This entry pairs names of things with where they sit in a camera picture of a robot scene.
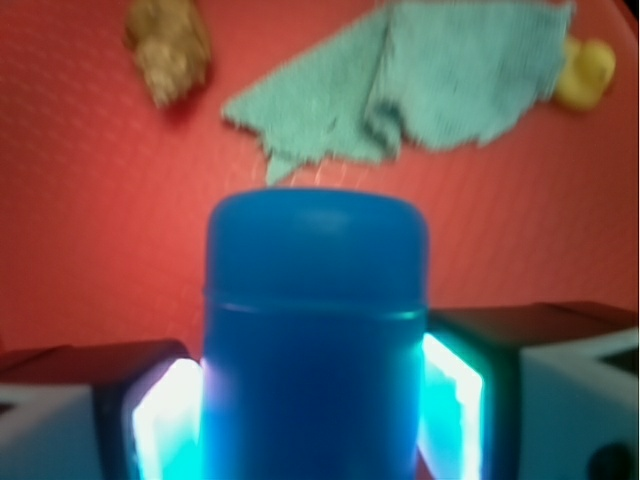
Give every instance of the brown toy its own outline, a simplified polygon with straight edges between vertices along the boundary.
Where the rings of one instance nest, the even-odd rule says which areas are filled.
[[[158,107],[206,81],[211,46],[194,0],[134,0],[124,44]]]

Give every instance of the blue container lid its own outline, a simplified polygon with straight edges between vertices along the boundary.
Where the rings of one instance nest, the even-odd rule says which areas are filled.
[[[427,229],[400,200],[318,189],[232,196],[211,215],[207,249],[214,302],[425,305]]]

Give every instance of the green cloth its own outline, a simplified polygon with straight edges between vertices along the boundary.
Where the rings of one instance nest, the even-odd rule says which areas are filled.
[[[326,156],[379,163],[402,137],[486,144],[550,98],[572,4],[403,2],[379,9],[223,107],[260,135],[267,184]]]

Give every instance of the red floor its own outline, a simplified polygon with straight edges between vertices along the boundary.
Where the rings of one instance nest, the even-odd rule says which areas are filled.
[[[216,72],[155,110],[121,45],[125,0],[0,4],[0,336],[6,348],[172,336],[200,350],[204,232],[263,187],[255,139],[221,103],[374,0],[201,0]],[[326,161],[293,185],[396,195],[426,215],[435,306],[638,304],[638,44],[609,0],[572,32],[618,55],[596,111],[538,105],[484,149],[406,147],[380,168]]]

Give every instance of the blue cylinder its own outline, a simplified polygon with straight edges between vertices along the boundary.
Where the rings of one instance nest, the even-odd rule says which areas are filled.
[[[226,199],[208,230],[203,474],[412,480],[428,236],[332,190]]]

